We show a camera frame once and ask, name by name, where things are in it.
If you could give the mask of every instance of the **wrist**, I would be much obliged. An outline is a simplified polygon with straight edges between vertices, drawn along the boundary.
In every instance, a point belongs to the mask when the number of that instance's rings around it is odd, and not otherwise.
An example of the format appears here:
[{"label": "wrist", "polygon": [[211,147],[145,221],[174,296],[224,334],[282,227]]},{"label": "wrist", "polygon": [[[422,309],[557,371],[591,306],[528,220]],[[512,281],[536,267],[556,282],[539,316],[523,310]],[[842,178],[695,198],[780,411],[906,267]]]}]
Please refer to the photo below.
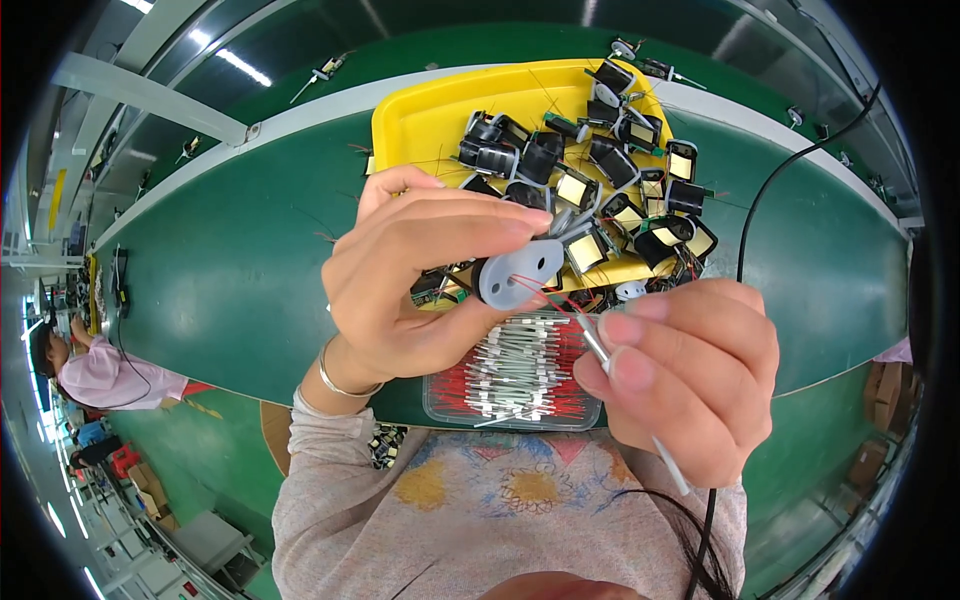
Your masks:
[{"label": "wrist", "polygon": [[324,368],[333,385],[350,394],[363,394],[375,385],[393,379],[386,373],[366,367],[358,360],[356,350],[340,334],[326,346]]}]

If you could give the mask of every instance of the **gray silicone cap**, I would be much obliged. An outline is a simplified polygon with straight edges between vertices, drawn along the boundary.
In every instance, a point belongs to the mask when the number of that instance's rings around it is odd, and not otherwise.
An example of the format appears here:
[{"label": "gray silicone cap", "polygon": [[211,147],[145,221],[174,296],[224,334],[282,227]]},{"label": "gray silicone cap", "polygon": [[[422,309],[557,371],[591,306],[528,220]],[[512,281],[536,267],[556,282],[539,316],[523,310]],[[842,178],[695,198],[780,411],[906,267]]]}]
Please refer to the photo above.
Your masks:
[{"label": "gray silicone cap", "polygon": [[[497,310],[516,310],[563,265],[564,244],[557,240],[533,240],[518,251],[491,256],[480,272],[480,298]],[[519,282],[514,275],[521,276]]]}]

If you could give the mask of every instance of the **yellow tray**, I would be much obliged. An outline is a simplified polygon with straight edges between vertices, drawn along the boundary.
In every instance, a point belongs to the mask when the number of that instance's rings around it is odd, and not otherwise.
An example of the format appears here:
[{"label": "yellow tray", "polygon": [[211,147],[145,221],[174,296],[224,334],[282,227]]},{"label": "yellow tray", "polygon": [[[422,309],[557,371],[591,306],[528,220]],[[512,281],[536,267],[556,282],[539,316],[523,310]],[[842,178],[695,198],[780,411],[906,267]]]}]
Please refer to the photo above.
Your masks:
[{"label": "yellow tray", "polygon": [[[467,119],[478,109],[490,114],[505,112],[524,127],[546,130],[543,114],[547,111],[576,122],[587,115],[592,78],[584,69],[596,71],[601,59],[541,60],[498,66],[490,69],[461,73],[426,84],[401,89],[383,99],[373,112],[373,157],[375,168],[382,171],[398,164],[412,163],[436,175],[450,187],[460,185],[472,173],[451,159],[456,156],[464,136]],[[636,74],[636,83],[628,91],[645,91],[633,103],[644,114],[662,120],[660,147],[673,136],[660,103],[653,94],[650,82],[631,64],[618,60],[617,64]],[[604,130],[593,133],[609,134]],[[604,182],[604,194],[612,187],[600,171],[587,161],[589,139],[582,144],[567,147],[564,161],[589,177]],[[644,153],[631,154],[640,168],[666,168],[665,158]],[[554,174],[551,184],[559,174]],[[491,184],[503,191],[506,181],[492,179]],[[628,195],[639,204],[639,191]],[[657,273],[645,262],[630,256],[612,258],[590,270],[584,281],[568,268],[564,272],[564,290],[616,284],[633,279],[662,276],[673,269],[673,260],[660,265]]]}]

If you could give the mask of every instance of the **finger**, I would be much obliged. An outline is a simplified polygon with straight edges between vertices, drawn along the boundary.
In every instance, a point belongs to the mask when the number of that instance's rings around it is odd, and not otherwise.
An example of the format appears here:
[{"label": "finger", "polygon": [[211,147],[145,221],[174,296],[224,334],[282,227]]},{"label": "finger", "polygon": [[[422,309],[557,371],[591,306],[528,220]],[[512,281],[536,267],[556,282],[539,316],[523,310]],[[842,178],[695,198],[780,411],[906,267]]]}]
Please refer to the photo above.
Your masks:
[{"label": "finger", "polygon": [[357,206],[356,222],[360,223],[369,217],[394,194],[414,187],[437,188],[444,187],[444,184],[412,164],[402,164],[370,175],[360,196],[360,205]]},{"label": "finger", "polygon": [[746,283],[738,283],[733,279],[727,279],[725,277],[701,278],[696,281],[690,281],[682,288],[677,288],[677,291],[697,291],[705,294],[725,296],[732,300],[743,302],[761,315],[766,315],[763,306],[763,296],[759,290]]},{"label": "finger", "polygon": [[675,374],[724,422],[738,445],[754,447],[770,434],[770,397],[743,363],[725,351],[621,312],[604,313],[598,331],[607,348],[637,348]]},{"label": "finger", "polygon": [[439,362],[430,365],[431,371],[442,371],[456,365],[490,330],[509,317],[546,304],[546,299],[534,297],[516,310],[496,310],[475,296],[467,298],[438,319],[412,331],[419,339],[417,345],[430,348]]},{"label": "finger", "polygon": [[729,485],[739,475],[740,452],[727,426],[675,374],[636,348],[611,356],[613,396],[619,406],[673,455],[684,477],[702,488]]},{"label": "finger", "polygon": [[746,365],[757,382],[773,390],[780,363],[777,330],[746,303],[702,289],[677,288],[630,300],[626,312],[679,329],[722,349]]},{"label": "finger", "polygon": [[[468,258],[519,250],[533,234],[533,228],[523,221],[492,216],[400,220],[352,251],[362,256],[348,274],[362,273],[362,277],[324,273],[324,282],[345,282],[347,285],[339,293],[355,300],[351,301],[350,308],[345,307],[345,302],[339,305],[344,310],[370,315],[367,319],[355,320],[359,321],[358,328],[367,332],[382,331],[382,327],[396,319],[397,299],[410,294],[410,286],[423,271]],[[340,322],[336,314],[333,318]]]},{"label": "finger", "polygon": [[376,235],[384,224],[390,223],[400,218],[425,218],[432,216],[444,216],[450,214],[492,214],[495,211],[499,216],[508,218],[525,219],[521,215],[533,214],[524,213],[517,208],[524,208],[516,203],[503,202],[497,198],[491,198],[486,194],[477,194],[467,190],[460,189],[416,189],[403,194],[390,202],[380,206],[373,214],[368,216],[363,223],[357,225],[340,237],[337,245],[334,246],[334,252],[342,252],[356,243],[357,239]]}]

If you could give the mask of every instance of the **hand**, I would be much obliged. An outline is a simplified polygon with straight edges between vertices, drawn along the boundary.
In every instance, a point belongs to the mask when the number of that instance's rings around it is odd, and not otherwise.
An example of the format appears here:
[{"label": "hand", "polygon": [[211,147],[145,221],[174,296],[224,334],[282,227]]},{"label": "hand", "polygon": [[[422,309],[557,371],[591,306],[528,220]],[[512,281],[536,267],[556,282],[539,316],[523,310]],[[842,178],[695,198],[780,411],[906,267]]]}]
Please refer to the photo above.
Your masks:
[{"label": "hand", "polygon": [[87,333],[84,319],[80,315],[74,315],[73,319],[70,320],[70,332],[73,333],[73,337],[78,342],[89,348],[93,336]]},{"label": "hand", "polygon": [[446,312],[419,311],[410,287],[424,270],[518,250],[551,220],[541,210],[442,187],[410,165],[371,175],[356,225],[323,267],[340,330],[327,349],[330,379],[359,392],[394,377],[442,371],[513,312],[542,306],[545,300],[535,299],[504,312],[470,297]]},{"label": "hand", "polygon": [[597,359],[574,376],[604,401],[612,435],[656,452],[656,436],[700,488],[732,485],[770,435],[780,347],[763,298],[730,279],[699,279],[605,313],[609,378]]}]

